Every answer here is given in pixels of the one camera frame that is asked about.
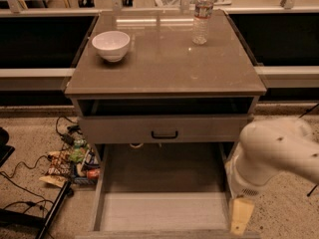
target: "black handle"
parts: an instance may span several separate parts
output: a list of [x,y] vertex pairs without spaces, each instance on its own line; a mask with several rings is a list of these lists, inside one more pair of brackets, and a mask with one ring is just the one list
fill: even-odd
[[159,135],[152,131],[151,135],[154,139],[176,139],[178,138],[178,131],[176,131],[174,135]]

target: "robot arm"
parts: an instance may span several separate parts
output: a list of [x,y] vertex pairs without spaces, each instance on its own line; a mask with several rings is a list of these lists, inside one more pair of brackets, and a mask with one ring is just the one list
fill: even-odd
[[[262,192],[267,182],[282,170],[319,184],[319,144],[312,140],[312,130],[306,121],[252,122],[242,130],[239,139],[239,153],[226,165],[226,172],[234,203],[246,204],[243,210],[253,205],[249,199]],[[230,214],[234,217],[233,206]],[[240,231],[237,234],[244,231],[244,223],[240,225],[236,225]]]

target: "bottle label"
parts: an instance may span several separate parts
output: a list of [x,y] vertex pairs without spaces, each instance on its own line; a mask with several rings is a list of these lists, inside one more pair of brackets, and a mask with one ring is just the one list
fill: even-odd
[[194,16],[199,19],[208,19],[210,18],[212,12],[212,7],[209,6],[195,6]]

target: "gray tabletop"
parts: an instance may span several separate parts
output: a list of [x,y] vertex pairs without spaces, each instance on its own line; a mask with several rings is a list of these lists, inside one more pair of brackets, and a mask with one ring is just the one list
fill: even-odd
[[[67,96],[260,96],[265,88],[223,11],[213,11],[209,40],[191,40],[192,15],[103,13],[66,89]],[[131,37],[125,57],[110,63],[92,46],[105,31]]]

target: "water bottle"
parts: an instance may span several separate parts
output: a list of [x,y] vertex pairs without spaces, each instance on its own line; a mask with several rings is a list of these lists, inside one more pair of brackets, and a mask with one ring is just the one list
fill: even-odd
[[195,44],[207,42],[212,7],[213,0],[196,0],[192,30],[192,41]]

